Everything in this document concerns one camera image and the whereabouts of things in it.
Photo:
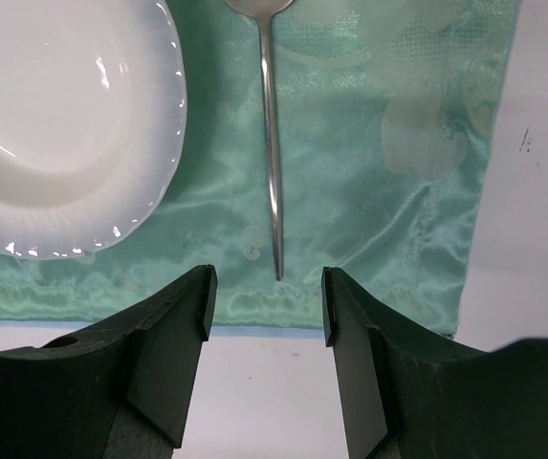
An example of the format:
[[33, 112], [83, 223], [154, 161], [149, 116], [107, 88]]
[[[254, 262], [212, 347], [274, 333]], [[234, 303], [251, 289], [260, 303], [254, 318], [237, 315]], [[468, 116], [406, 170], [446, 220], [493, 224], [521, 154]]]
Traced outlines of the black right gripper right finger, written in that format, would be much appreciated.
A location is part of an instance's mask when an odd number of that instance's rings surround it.
[[548, 339], [492, 352], [423, 327], [348, 273], [322, 273], [348, 454], [548, 458]]

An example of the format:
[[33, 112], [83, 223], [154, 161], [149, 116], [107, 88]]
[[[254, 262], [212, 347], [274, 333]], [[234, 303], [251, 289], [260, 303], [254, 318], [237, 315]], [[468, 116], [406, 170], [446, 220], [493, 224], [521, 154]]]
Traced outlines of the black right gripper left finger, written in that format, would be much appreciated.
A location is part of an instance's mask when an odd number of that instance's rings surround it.
[[201, 265], [42, 347], [0, 351], [0, 458], [171, 457], [216, 289]]

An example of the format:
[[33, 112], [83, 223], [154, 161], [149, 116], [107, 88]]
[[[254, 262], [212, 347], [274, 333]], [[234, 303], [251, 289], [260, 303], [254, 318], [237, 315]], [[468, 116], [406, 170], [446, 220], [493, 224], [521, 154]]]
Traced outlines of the teal patterned cloth placemat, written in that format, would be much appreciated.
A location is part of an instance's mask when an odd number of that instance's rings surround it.
[[318, 328], [320, 275], [456, 331], [515, 1], [296, 1], [273, 22], [285, 275], [266, 227], [253, 22], [174, 1], [187, 155], [135, 235], [85, 260], [0, 255], [0, 319], [97, 321], [216, 268], [216, 321]]

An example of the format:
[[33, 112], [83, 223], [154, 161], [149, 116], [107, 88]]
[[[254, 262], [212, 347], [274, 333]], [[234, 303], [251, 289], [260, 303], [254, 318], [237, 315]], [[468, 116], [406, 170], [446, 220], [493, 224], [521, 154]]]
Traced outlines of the white ceramic plate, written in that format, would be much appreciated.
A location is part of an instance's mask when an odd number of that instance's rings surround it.
[[165, 1], [0, 1], [0, 254], [125, 240], [164, 198], [186, 122]]

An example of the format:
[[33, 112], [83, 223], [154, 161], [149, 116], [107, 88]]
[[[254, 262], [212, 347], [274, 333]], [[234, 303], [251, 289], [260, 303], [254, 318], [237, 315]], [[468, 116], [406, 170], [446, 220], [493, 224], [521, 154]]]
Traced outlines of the silver spoon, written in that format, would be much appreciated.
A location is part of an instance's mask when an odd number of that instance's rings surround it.
[[283, 191], [278, 119], [274, 85], [274, 52], [272, 25], [274, 17], [286, 10], [292, 1], [226, 1], [234, 11], [252, 19], [259, 40], [259, 68], [262, 81], [262, 104], [266, 148], [266, 177], [275, 279], [284, 278]]

